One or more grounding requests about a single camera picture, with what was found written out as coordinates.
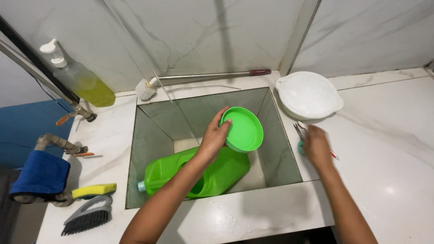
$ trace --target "yellow sponge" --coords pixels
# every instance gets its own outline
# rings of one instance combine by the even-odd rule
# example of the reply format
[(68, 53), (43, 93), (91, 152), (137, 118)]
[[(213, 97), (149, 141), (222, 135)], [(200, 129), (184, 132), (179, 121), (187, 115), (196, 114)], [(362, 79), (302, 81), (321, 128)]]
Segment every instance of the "yellow sponge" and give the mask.
[(72, 191), (72, 198), (89, 200), (96, 196), (108, 195), (116, 191), (116, 183), (89, 185)]

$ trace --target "sink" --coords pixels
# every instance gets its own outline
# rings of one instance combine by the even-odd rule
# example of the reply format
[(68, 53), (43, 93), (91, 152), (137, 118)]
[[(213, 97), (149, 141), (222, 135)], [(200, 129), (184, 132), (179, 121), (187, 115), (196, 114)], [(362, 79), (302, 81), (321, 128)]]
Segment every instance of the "sink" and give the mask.
[(139, 208), (149, 199), (137, 188), (137, 183), (144, 180), (146, 166), (155, 159), (198, 146), (215, 113), (225, 106), (244, 107), (255, 114), (264, 138), (257, 150), (248, 153), (249, 172), (224, 194), (302, 181), (268, 87), (177, 99), (173, 103), (154, 102), (136, 108), (126, 209)]

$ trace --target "soap dispenser bottle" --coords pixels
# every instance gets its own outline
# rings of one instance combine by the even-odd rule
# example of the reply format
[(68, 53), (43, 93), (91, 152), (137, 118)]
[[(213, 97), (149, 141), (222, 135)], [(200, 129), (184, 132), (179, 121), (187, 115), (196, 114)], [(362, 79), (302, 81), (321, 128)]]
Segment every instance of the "soap dispenser bottle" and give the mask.
[(95, 107), (107, 107), (115, 103), (115, 94), (92, 71), (80, 62), (65, 60), (56, 39), (42, 45), (39, 50), (51, 55), (51, 62), (57, 68), (53, 75), (80, 97)]

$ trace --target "hand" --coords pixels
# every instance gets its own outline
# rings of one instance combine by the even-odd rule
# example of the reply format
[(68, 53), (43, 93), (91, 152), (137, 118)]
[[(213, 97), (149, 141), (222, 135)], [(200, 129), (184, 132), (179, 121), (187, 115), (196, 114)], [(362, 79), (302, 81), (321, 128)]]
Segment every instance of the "hand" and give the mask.
[(308, 125), (304, 152), (318, 171), (333, 166), (326, 133), (319, 127)]
[(221, 116), (228, 109), (229, 106), (226, 106), (214, 115), (211, 123), (207, 126), (202, 143), (196, 153), (197, 155), (203, 156), (209, 164), (216, 160), (220, 148), (224, 146), (226, 141), (227, 131), (232, 124), (232, 120), (228, 119), (218, 127)]

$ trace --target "pump dispenser head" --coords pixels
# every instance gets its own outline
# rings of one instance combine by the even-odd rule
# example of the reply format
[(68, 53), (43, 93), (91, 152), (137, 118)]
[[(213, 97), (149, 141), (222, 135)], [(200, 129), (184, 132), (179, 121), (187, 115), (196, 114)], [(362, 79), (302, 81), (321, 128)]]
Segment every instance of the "pump dispenser head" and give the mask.
[(39, 50), (42, 53), (46, 53), (51, 55), (51, 62), (54, 64), (57, 68), (65, 67), (68, 62), (63, 57), (62, 50), (57, 46), (57, 40), (53, 39), (51, 42), (42, 45)]

